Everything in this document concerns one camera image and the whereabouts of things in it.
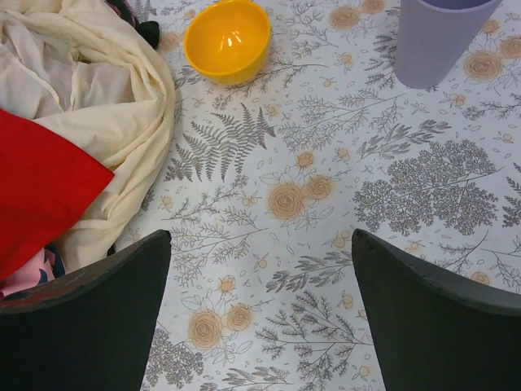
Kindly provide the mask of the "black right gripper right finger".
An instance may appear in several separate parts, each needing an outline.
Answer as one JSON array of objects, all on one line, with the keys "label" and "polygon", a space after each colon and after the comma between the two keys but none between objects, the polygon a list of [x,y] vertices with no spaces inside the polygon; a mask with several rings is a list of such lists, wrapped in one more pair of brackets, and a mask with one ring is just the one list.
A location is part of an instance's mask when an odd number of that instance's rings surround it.
[{"label": "black right gripper right finger", "polygon": [[352,261],[387,390],[518,390],[520,296],[369,232]]}]

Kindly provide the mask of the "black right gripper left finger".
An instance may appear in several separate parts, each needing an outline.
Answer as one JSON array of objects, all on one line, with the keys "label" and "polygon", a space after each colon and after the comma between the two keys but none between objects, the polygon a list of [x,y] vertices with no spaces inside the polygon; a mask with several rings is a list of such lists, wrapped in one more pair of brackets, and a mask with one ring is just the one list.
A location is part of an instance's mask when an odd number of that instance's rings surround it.
[{"label": "black right gripper left finger", "polygon": [[1,300],[3,390],[138,390],[164,296],[171,237]]}]

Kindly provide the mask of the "red cloth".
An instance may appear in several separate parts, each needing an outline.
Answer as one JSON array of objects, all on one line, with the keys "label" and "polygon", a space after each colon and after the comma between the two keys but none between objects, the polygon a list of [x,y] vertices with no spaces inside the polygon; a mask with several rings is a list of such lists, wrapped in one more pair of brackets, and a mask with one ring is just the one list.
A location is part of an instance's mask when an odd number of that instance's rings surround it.
[{"label": "red cloth", "polygon": [[67,139],[2,111],[2,278],[73,227],[113,177]]}]

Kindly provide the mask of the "black cloth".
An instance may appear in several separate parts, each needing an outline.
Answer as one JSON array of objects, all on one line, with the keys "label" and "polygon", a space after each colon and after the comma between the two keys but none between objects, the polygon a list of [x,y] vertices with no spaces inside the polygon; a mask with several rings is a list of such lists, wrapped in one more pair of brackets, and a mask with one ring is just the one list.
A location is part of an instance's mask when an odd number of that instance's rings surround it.
[{"label": "black cloth", "polygon": [[160,43],[160,26],[156,21],[139,22],[133,8],[125,0],[104,1],[122,20],[130,24],[138,34],[153,48]]}]

